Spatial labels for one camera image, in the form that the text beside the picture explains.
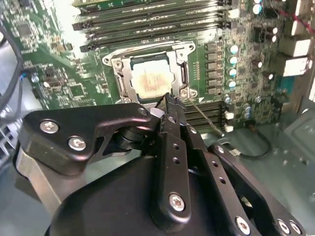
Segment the capacitor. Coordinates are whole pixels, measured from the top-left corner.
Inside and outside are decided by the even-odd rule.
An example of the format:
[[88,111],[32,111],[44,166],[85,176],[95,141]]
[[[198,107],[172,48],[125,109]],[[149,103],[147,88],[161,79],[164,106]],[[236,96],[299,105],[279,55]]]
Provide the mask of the capacitor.
[[237,57],[229,57],[228,62],[235,65],[237,63]]
[[254,59],[254,60],[252,60],[252,64],[256,68],[261,68],[262,67],[262,62],[260,60]]
[[228,80],[226,82],[226,85],[229,87],[229,88],[234,88],[236,86],[236,82],[234,80]]
[[250,106],[250,104],[246,103],[246,104],[244,104],[243,109],[244,109],[245,113],[249,113],[249,112],[251,112],[252,107]]
[[236,74],[237,74],[237,71],[234,68],[230,68],[230,69],[227,70],[227,73],[229,74],[229,76],[235,77]]
[[274,74],[268,71],[263,71],[262,75],[268,80],[272,80],[274,78]]
[[230,103],[231,102],[231,98],[230,98],[230,96],[229,95],[224,95],[224,97],[223,97],[223,101],[225,102],[225,103]]
[[266,34],[266,39],[272,43],[277,41],[277,37],[273,34],[270,34],[270,33]]
[[247,112],[247,113],[245,112],[245,113],[244,113],[244,118],[245,118],[245,119],[251,118],[251,114],[250,114],[249,112]]
[[266,31],[268,33],[271,33],[271,34],[277,34],[278,33],[278,28],[277,27],[268,26],[266,28]]
[[262,10],[262,7],[260,4],[255,4],[253,7],[252,7],[252,12],[255,14],[255,15],[258,15]]
[[238,46],[237,45],[232,45],[232,46],[229,47],[228,50],[230,51],[231,54],[237,54]]

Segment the electrolytic capacitor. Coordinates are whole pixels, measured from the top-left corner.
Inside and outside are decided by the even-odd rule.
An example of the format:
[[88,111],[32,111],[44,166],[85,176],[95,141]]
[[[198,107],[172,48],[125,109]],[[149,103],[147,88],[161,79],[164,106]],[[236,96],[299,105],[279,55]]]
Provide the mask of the electrolytic capacitor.
[[268,80],[272,80],[274,78],[274,74],[268,71],[263,71],[262,75],[264,78],[268,79]]
[[278,33],[278,28],[277,27],[268,26],[266,28],[266,31],[268,33],[271,33],[271,34],[277,34]]
[[273,34],[268,33],[268,34],[266,34],[266,40],[274,43],[277,41],[277,37]]
[[237,57],[229,57],[228,62],[235,65],[237,63]]
[[230,69],[227,70],[227,73],[229,74],[229,76],[235,77],[236,74],[237,74],[237,71],[234,68],[230,68]]
[[249,112],[251,112],[252,107],[248,103],[246,103],[246,104],[244,104],[243,109],[244,109],[245,113],[249,113]]
[[226,82],[226,85],[227,85],[230,89],[232,89],[232,88],[234,88],[234,87],[236,86],[236,82],[235,82],[234,80],[228,80],[228,81]]
[[238,52],[238,46],[237,45],[231,45],[228,50],[230,51],[231,54],[237,54]]
[[255,68],[261,68],[262,67],[262,62],[260,60],[252,60],[252,64]]

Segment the ram slot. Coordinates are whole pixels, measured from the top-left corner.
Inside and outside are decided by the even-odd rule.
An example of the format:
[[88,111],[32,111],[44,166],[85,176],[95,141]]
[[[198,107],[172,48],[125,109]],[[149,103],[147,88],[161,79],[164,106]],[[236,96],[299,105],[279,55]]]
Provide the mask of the ram slot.
[[103,40],[93,40],[92,42],[88,42],[87,45],[81,46],[81,52],[88,52],[91,50],[95,50],[96,48],[105,47],[113,43],[127,43],[134,40],[144,40],[144,39],[151,39],[157,37],[166,37],[166,36],[175,36],[176,33],[183,33],[183,32],[196,32],[208,29],[216,29],[216,28],[224,28],[228,27],[229,24],[226,22],[218,21],[213,23],[203,23],[203,24],[195,24],[191,26],[175,26],[173,29],[161,29],[161,30],[154,30],[148,29],[148,32],[138,32],[136,34],[131,34],[128,36],[116,36],[108,39]]
[[118,8],[113,10],[107,10],[98,13],[97,15],[90,15],[88,17],[79,17],[78,23],[73,24],[74,30],[84,30],[89,28],[97,28],[104,23],[116,22],[119,20],[126,20],[134,17],[151,17],[152,14],[162,14],[167,12],[174,12],[178,10],[189,10],[188,12],[193,12],[196,7],[217,7],[218,0],[213,1],[201,1],[193,3],[183,3],[179,4],[177,1],[169,2],[165,4],[156,4],[146,7],[130,8],[123,10],[124,8]]
[[175,24],[185,24],[191,21],[199,21],[203,19],[210,20],[218,17],[218,13],[202,13],[190,16],[176,16],[176,14],[169,15],[169,17],[161,17],[160,19],[145,21],[145,19],[139,19],[129,22],[113,22],[112,27],[102,28],[101,30],[91,31],[87,33],[87,39],[101,40],[104,36],[107,37],[109,33],[126,34],[130,30],[135,30],[131,34],[138,33],[139,31],[147,31],[153,27],[173,27]]
[[[211,120],[218,128],[224,125],[224,106],[222,102],[214,102],[198,105],[199,109]],[[197,129],[210,128],[209,123],[203,115],[193,106],[188,106],[185,109],[185,117],[187,123]]]

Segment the green circuit board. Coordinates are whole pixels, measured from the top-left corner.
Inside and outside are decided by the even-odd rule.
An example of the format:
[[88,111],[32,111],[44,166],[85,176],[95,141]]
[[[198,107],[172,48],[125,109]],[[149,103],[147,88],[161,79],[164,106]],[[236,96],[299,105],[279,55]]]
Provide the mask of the green circuit board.
[[[272,101],[276,81],[263,74],[278,43],[257,39],[261,35],[255,32],[277,27],[279,38],[284,19],[270,19],[263,11],[254,14],[253,7],[252,0],[4,0],[0,14],[21,48],[24,68],[32,72],[33,93],[43,109],[126,102],[114,65],[104,63],[106,56],[170,42],[131,56],[165,55],[173,50],[172,42],[191,42],[193,51],[184,68],[189,89],[196,92],[193,101],[208,104],[228,96],[238,127],[249,117],[258,123],[278,117]],[[231,63],[233,57],[237,62]],[[249,115],[244,111],[247,105]]]

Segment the chip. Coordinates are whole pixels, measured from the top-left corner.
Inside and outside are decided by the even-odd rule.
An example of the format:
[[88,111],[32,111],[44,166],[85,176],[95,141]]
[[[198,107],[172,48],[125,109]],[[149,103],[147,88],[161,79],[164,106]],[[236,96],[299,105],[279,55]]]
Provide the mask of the chip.
[[22,36],[27,36],[32,34],[31,28],[28,24],[21,24],[21,25],[17,25],[16,29],[19,32],[19,35]]
[[217,94],[217,89],[216,89],[216,88],[210,88],[210,89],[208,89],[208,94],[211,94],[211,95]]
[[207,69],[208,70],[216,70],[217,68],[218,68],[218,65],[216,62],[207,63]]
[[217,80],[209,80],[208,81],[209,87],[215,87],[215,86],[217,86],[217,84],[218,84]]
[[246,71],[245,68],[239,68],[239,69],[238,69],[238,74],[239,74],[239,75],[244,74],[245,71]]

